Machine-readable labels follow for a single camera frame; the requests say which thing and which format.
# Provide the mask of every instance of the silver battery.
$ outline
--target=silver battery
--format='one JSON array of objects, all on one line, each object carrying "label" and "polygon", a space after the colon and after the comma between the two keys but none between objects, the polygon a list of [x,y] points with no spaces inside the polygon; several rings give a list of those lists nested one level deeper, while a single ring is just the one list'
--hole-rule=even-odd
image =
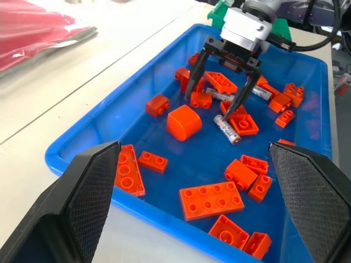
[{"label": "silver battery", "polygon": [[219,93],[215,89],[207,88],[206,93],[210,93],[212,97],[216,100],[221,100],[221,101],[232,101],[234,100],[234,95],[233,94],[223,94]]},{"label": "silver battery", "polygon": [[213,121],[228,138],[231,144],[237,144],[241,140],[239,134],[236,133],[236,131],[230,126],[230,124],[223,118],[222,115],[215,116]]},{"label": "silver battery", "polygon": [[258,85],[255,85],[252,89],[252,93],[261,97],[262,99],[268,101],[272,97],[272,93],[266,91],[265,89],[259,87]]}]

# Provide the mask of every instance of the textured black pad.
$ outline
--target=textured black pad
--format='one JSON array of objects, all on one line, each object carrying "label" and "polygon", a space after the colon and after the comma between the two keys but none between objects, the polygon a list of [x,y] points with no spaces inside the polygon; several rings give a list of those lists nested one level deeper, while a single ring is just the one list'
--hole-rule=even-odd
[{"label": "textured black pad", "polygon": [[280,147],[270,154],[291,219],[315,262],[329,260],[350,221],[349,207],[308,158]]},{"label": "textured black pad", "polygon": [[119,148],[96,156],[67,206],[65,216],[83,262],[92,262],[110,208]]}]

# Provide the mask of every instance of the white tabletop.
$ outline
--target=white tabletop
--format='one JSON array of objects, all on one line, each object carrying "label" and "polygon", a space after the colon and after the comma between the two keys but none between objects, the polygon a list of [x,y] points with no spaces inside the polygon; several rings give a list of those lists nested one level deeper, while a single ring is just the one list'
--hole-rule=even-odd
[{"label": "white tabletop", "polygon": [[[3,124],[9,125],[9,128],[0,133],[0,141],[5,141],[0,146],[0,214],[2,215],[0,217],[0,246],[13,232],[40,193],[57,179],[49,171],[44,161],[44,153],[48,146],[191,25],[209,24],[206,16],[210,10],[211,7],[196,3],[190,9],[179,11],[178,18],[175,19],[173,16],[172,19],[165,19],[163,26],[155,26],[152,33],[149,31],[149,36],[152,35],[152,37],[144,35],[144,38],[139,40],[140,43],[135,40],[133,42],[135,48],[132,52],[129,52],[131,48],[125,48],[125,54],[123,52],[114,53],[111,58],[108,55],[102,58],[101,53],[96,55],[98,58],[87,56],[80,67],[77,67],[75,63],[70,63],[69,60],[65,61],[60,56],[54,56],[52,59],[60,61],[62,67],[55,68],[58,64],[51,60],[45,61],[40,66],[46,68],[50,78],[36,75],[33,81],[37,84],[29,84],[32,89],[27,88],[24,81],[17,80],[18,83],[22,83],[22,86],[17,84],[18,90],[11,89],[8,101],[5,99],[5,103],[6,107],[11,108],[10,104],[13,100],[18,109],[10,118],[1,119],[2,128]],[[294,41],[299,45],[312,44],[310,33],[295,29],[292,29],[291,33]],[[313,41],[320,41],[322,38],[322,36],[315,35]],[[110,42],[108,45],[119,49],[119,45],[128,46],[123,43],[124,41],[126,39]],[[75,47],[68,51],[69,57],[79,60],[80,55],[84,53],[81,49],[85,48],[89,53],[94,49],[94,47],[91,47],[92,50],[84,46]],[[336,160],[337,137],[330,46],[327,45],[308,54],[322,59],[329,66],[331,126],[335,127],[335,130],[332,131],[332,144]],[[70,83],[58,85],[68,76],[71,78]],[[23,98],[30,98],[34,104],[37,104],[35,112],[26,112],[28,111],[26,102],[17,103],[17,96],[11,95],[17,92],[20,92]],[[0,107],[0,116],[5,113],[5,110],[5,107]],[[214,261],[207,255],[188,247],[120,209],[111,207],[93,262]]]}]

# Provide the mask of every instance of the blue plastic bin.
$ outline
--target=blue plastic bin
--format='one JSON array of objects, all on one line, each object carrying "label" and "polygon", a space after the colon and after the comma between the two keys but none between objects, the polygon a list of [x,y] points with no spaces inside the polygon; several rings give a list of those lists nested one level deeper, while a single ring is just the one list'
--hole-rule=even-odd
[{"label": "blue plastic bin", "polygon": [[[201,50],[208,35],[219,38],[219,31],[194,25],[179,36],[54,141],[46,152],[46,162],[61,175],[77,153],[112,140],[133,144],[137,156],[146,150],[166,157],[169,165],[163,175],[140,168],[145,196],[137,198],[115,187],[113,204],[220,261],[258,262],[207,234],[218,216],[185,222],[179,189],[225,181],[226,167],[242,154],[265,159],[273,183],[263,202],[258,204],[240,192],[245,209],[226,216],[249,234],[263,232],[270,236],[272,244],[263,261],[313,262],[286,211],[267,148],[270,141],[286,139],[331,158],[327,67],[318,59],[270,47],[261,56],[263,75],[269,83],[278,90],[288,82],[305,87],[304,101],[294,109],[295,119],[285,129],[280,128],[274,123],[278,114],[268,108],[266,101],[251,95],[245,109],[259,126],[259,133],[233,146],[213,123],[213,117],[220,114],[219,102],[215,101],[209,110],[195,109],[203,127],[180,142],[166,132],[167,114],[151,117],[145,113],[145,104],[158,93],[170,98],[169,111],[189,104],[179,91],[174,73]],[[238,86],[245,82],[244,75],[220,66],[216,58],[207,62],[206,70],[219,71]]]}]

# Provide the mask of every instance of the red plastic bag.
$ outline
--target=red plastic bag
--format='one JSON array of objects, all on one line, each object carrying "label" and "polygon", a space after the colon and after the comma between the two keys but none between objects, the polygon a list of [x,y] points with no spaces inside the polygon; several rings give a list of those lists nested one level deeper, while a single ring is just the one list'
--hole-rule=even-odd
[{"label": "red plastic bag", "polygon": [[0,2],[0,78],[96,32],[81,20],[23,1]]}]

